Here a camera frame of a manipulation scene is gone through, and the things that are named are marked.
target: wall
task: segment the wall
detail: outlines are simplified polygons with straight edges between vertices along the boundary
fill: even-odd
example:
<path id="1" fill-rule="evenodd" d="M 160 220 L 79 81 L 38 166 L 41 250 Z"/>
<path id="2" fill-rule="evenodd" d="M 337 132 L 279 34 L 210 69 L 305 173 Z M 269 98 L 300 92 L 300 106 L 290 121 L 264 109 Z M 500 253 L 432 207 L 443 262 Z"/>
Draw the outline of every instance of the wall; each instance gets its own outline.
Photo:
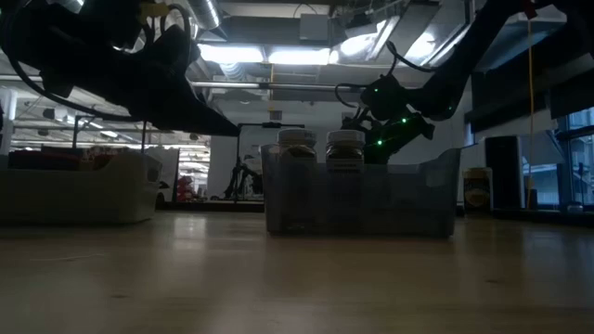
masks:
<path id="1" fill-rule="evenodd" d="M 251 102 L 241 105 L 233 101 L 218 101 L 219 108 L 234 123 L 268 122 L 266 102 Z M 307 129 L 316 132 L 316 152 L 319 162 L 326 157 L 326 135 L 340 127 L 342 113 L 352 112 L 336 102 L 275 101 L 275 109 L 283 110 L 283 122 L 304 124 Z M 471 110 L 472 94 L 470 85 L 458 104 L 454 116 L 444 122 L 434 122 L 433 140 L 420 136 L 405 146 L 390 159 L 391 164 L 414 164 L 436 159 L 450 148 L 462 148 L 465 143 L 464 113 Z M 278 130 L 266 130 L 247 127 L 242 130 L 241 148 L 245 155 L 254 152 L 255 147 L 275 143 Z M 221 196 L 229 184 L 231 171 L 236 157 L 235 138 L 213 136 L 211 140 L 211 168 L 208 175 L 208 196 Z"/>
<path id="2" fill-rule="evenodd" d="M 535 113 L 535 133 L 557 129 L 557 122 L 550 118 L 548 109 Z M 475 142 L 490 136 L 500 135 L 528 135 L 530 134 L 530 116 L 515 119 L 490 129 L 474 134 Z"/>
<path id="3" fill-rule="evenodd" d="M 326 134 L 334 129 L 308 128 L 317 135 L 316 154 L 318 162 L 326 157 Z M 277 142 L 278 129 L 245 127 L 241 130 L 239 155 L 257 155 L 261 145 Z M 208 196 L 223 195 L 231 180 L 231 172 L 237 157 L 237 138 L 213 136 L 211 138 L 211 167 L 208 172 Z"/>

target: clear plastic bin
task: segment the clear plastic bin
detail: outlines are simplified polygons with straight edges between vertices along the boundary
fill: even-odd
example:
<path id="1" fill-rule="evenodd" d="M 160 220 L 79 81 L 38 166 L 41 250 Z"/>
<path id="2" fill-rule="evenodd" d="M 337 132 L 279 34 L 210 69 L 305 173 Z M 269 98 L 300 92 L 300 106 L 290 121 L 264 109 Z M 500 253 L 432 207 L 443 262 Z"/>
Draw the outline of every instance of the clear plastic bin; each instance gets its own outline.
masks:
<path id="1" fill-rule="evenodd" d="M 293 233 L 284 228 L 282 183 L 279 182 L 278 150 L 275 145 L 261 148 L 265 191 L 266 228 L 274 234 Z M 366 165 L 363 175 L 341 175 L 340 182 L 354 182 L 349 177 L 362 177 L 363 196 L 357 210 L 340 207 L 340 201 L 330 200 L 329 189 L 333 177 L 326 165 L 319 163 L 308 179 L 315 188 L 309 199 L 314 208 L 307 222 L 306 234 L 362 234 L 411 235 L 448 238 L 454 233 L 458 194 L 458 167 L 460 150 L 444 152 L 439 158 L 415 165 Z M 331 212 L 355 212 L 344 221 L 334 219 Z"/>

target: ceiling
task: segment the ceiling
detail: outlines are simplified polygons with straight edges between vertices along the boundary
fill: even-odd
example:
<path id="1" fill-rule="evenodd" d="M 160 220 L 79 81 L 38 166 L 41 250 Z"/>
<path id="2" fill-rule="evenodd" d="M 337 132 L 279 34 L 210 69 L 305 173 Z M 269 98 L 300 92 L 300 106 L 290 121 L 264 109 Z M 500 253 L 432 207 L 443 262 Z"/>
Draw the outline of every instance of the ceiling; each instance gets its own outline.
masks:
<path id="1" fill-rule="evenodd" d="M 187 6 L 187 0 L 167 0 Z M 333 18 L 348 15 L 352 10 L 366 7 L 382 7 L 390 5 L 390 1 L 356 1 L 356 0 L 309 0 L 309 6 L 295 3 L 291 0 L 259 0 L 254 3 L 248 0 L 219 0 L 219 6 L 226 19 L 244 20 L 245 22 L 260 22 L 261 27 L 268 27 L 264 22 L 269 19 L 276 19 L 278 22 L 294 20 L 302 14 L 312 13 L 330 15 Z M 68 6 L 76 6 L 76 0 L 68 1 Z M 465 21 L 465 6 L 460 0 L 443 0 L 439 6 L 435 2 L 427 5 L 424 0 L 406 0 L 399 4 L 394 14 L 397 16 L 394 32 L 389 39 L 398 47 L 398 51 L 406 54 L 407 58 L 415 63 L 421 63 L 429 53 L 440 45 L 447 42 L 452 33 L 460 29 Z M 271 34 L 275 32 L 274 26 L 267 30 L 258 31 L 257 27 L 243 27 L 244 30 L 252 29 L 255 33 Z M 500 56 L 508 52 L 506 45 L 515 42 L 520 45 L 523 36 L 514 32 L 510 26 L 509 31 L 504 31 L 494 43 L 494 49 L 485 57 L 483 66 L 489 67 L 500 61 Z M 554 29 L 554 26 L 542 26 L 542 33 Z M 247 80 L 274 83 L 290 84 L 325 84 L 335 85 L 338 83 L 368 84 L 384 74 L 393 61 L 392 55 L 382 49 L 376 58 L 370 60 L 341 59 L 335 65 L 271 65 L 271 64 L 243 64 Z M 26 69 L 30 75 L 37 74 L 34 69 Z M 7 63 L 4 55 L 0 55 L 0 74 L 11 74 L 14 71 Z M 414 71 L 409 67 L 398 65 L 394 71 L 395 77 L 407 87 L 422 86 L 431 74 Z M 226 80 L 217 63 L 211 61 L 199 61 L 192 64 L 187 74 L 190 80 Z M 20 127 L 16 130 L 14 138 L 18 140 L 44 140 L 63 141 L 72 140 L 72 131 L 65 128 L 73 127 L 65 122 L 48 120 L 43 117 L 43 111 L 47 108 L 57 107 L 55 103 L 39 96 L 22 83 L 0 82 L 0 85 L 14 87 L 19 91 L 19 104 L 15 124 Z M 215 90 L 212 103 L 220 109 L 232 122 L 266 122 L 268 121 L 268 109 L 283 110 L 283 122 L 305 123 L 311 127 L 334 127 L 340 124 L 342 113 L 350 111 L 336 102 L 331 92 L 305 92 L 305 91 L 275 91 L 272 95 L 268 92 L 253 92 L 241 90 Z M 347 100 L 356 100 L 356 95 L 346 95 Z M 125 109 L 118 108 L 107 103 L 99 96 L 94 96 L 82 90 L 75 90 L 71 100 L 86 105 L 96 106 L 105 111 L 126 114 Z M 118 139 L 105 137 L 100 132 L 82 132 L 79 134 L 81 142 L 98 143 L 130 143 L 140 142 L 141 136 L 138 132 L 142 124 L 110 123 L 95 120 L 94 123 L 104 127 L 105 131 L 110 129 L 118 130 L 121 135 Z M 50 129 L 48 135 L 39 135 L 37 128 L 58 127 L 59 130 Z M 201 136 L 198 140 L 191 140 L 189 134 L 183 133 L 151 133 L 147 141 L 149 143 L 185 143 L 196 142 L 208 144 L 209 138 Z"/>

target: window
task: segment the window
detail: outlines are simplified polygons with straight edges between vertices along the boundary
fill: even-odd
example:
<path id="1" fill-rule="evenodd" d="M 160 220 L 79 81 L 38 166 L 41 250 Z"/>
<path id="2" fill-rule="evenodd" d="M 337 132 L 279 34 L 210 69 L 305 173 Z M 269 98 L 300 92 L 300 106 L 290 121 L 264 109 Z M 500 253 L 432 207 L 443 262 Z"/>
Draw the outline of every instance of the window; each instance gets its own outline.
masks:
<path id="1" fill-rule="evenodd" d="M 523 175 L 527 186 L 529 164 L 523 158 Z M 559 183 L 557 181 L 557 165 L 543 164 L 532 166 L 533 189 L 536 190 L 538 205 L 559 205 Z"/>
<path id="2" fill-rule="evenodd" d="M 584 109 L 569 115 L 569 130 L 594 125 L 594 108 Z"/>
<path id="3" fill-rule="evenodd" d="M 591 172 L 594 167 L 594 136 L 572 139 L 571 151 L 574 200 L 587 205 L 594 204 L 594 178 Z"/>

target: table surface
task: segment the table surface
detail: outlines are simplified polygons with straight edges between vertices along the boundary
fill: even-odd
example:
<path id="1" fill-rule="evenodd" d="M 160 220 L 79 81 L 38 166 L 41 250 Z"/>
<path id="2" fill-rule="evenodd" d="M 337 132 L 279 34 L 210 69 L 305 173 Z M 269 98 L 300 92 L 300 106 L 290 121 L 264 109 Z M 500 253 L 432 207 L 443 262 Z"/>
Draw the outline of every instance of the table surface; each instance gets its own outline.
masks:
<path id="1" fill-rule="evenodd" d="M 0 227 L 0 333 L 594 333 L 594 230 L 271 238 L 257 213 Z"/>

